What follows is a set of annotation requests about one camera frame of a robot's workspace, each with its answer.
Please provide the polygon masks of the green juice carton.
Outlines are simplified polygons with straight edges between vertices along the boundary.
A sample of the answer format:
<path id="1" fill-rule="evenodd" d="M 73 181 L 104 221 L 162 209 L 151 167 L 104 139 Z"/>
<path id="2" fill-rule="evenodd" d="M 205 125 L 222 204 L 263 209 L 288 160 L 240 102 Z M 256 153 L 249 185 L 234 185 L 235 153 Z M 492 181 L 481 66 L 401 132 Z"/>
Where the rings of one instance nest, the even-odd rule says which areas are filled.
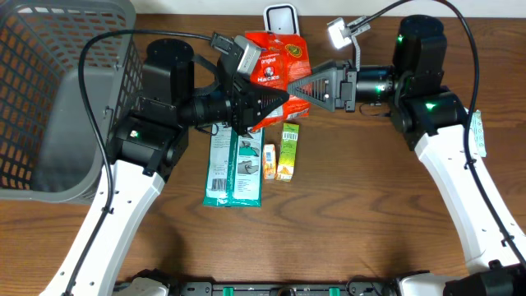
<path id="1" fill-rule="evenodd" d="M 283 125 L 279 162 L 275 177 L 279 181 L 290 182 L 292 180 L 298 146 L 298 133 L 299 126 L 297 124 L 285 123 Z"/>

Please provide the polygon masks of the green white snack bag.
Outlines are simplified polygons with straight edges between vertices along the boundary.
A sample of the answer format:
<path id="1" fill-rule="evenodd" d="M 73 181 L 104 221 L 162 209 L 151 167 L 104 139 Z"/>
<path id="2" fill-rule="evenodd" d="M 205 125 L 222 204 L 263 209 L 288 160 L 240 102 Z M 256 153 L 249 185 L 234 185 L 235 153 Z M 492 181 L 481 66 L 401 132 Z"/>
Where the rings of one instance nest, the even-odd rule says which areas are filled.
<path id="1" fill-rule="evenodd" d="M 212 127 L 205 206 L 261 207 L 264 136 L 262 129 L 239 136 L 231 127 Z"/>

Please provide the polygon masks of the red snack bag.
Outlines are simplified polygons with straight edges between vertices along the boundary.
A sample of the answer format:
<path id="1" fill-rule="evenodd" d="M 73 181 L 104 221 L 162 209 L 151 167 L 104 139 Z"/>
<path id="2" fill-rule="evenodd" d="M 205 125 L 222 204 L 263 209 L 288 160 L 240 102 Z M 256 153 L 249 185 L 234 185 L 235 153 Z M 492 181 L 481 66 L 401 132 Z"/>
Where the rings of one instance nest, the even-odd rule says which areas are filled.
<path id="1" fill-rule="evenodd" d="M 311 75 L 307 42 L 300 35 L 282 35 L 269 31 L 246 31 L 245 37 L 262 51 L 251 74 L 251 82 L 279 90 L 287 90 L 288 84 Z M 276 123 L 309 116 L 311 104 L 290 95 L 282 104 L 259 122 L 259 130 Z"/>

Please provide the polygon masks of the orange juice carton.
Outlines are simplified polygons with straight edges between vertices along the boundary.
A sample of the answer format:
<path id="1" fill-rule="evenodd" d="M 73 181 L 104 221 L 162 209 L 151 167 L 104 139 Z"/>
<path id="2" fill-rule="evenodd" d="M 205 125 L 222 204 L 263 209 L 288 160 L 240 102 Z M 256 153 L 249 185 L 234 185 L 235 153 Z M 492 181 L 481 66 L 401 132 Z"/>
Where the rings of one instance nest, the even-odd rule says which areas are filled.
<path id="1" fill-rule="evenodd" d="M 276 150 L 274 144 L 264 144 L 263 147 L 263 177 L 265 180 L 274 179 L 276 175 Z"/>

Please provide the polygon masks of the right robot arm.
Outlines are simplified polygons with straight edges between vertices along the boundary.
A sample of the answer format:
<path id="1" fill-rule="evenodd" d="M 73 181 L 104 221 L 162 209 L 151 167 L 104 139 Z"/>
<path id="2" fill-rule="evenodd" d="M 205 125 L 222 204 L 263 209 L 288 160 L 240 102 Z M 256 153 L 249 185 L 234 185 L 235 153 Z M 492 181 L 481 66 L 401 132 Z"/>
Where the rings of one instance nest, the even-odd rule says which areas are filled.
<path id="1" fill-rule="evenodd" d="M 465 277 L 416 271 L 393 279 L 357 276 L 350 295 L 522 295 L 525 235 L 503 202 L 476 143 L 473 114 L 442 83 L 447 40 L 442 23 L 412 15 L 399 25 L 393 62 L 363 66 L 329 61 L 292 82 L 288 92 L 329 111 L 384 103 L 437 185 L 454 222 L 468 269 Z"/>

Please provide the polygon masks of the light green tissue pack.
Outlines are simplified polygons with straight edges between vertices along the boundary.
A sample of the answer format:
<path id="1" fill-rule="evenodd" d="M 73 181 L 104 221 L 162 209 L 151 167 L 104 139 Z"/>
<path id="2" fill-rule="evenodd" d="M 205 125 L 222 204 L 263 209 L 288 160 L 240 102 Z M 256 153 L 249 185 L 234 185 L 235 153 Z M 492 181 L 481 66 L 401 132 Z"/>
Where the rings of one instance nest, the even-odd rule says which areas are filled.
<path id="1" fill-rule="evenodd" d="M 477 147 L 478 154 L 485 158 L 487 156 L 484 129 L 482 123 L 482 113 L 480 110 L 476 110 L 473 113 L 472 120 L 470 123 L 470 130 L 474 136 L 474 140 Z"/>

